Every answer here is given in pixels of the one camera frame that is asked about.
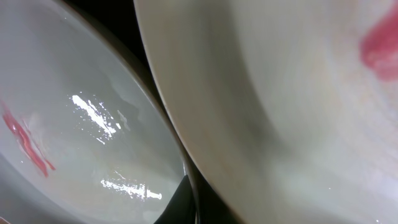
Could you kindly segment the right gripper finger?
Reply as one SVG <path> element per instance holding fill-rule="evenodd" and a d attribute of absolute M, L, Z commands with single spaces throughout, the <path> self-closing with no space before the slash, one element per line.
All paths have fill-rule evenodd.
<path fill-rule="evenodd" d="M 196 208 L 192 187 L 186 175 L 170 202 L 154 224 L 195 224 Z"/>

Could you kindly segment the white plate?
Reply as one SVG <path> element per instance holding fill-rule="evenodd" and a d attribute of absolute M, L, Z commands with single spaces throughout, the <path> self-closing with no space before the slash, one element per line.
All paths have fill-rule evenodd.
<path fill-rule="evenodd" d="M 65 2 L 1 2 L 2 223 L 160 217 L 187 171 L 137 74 Z"/>
<path fill-rule="evenodd" d="M 397 222 L 396 1 L 134 5 L 173 126 L 242 222 Z"/>

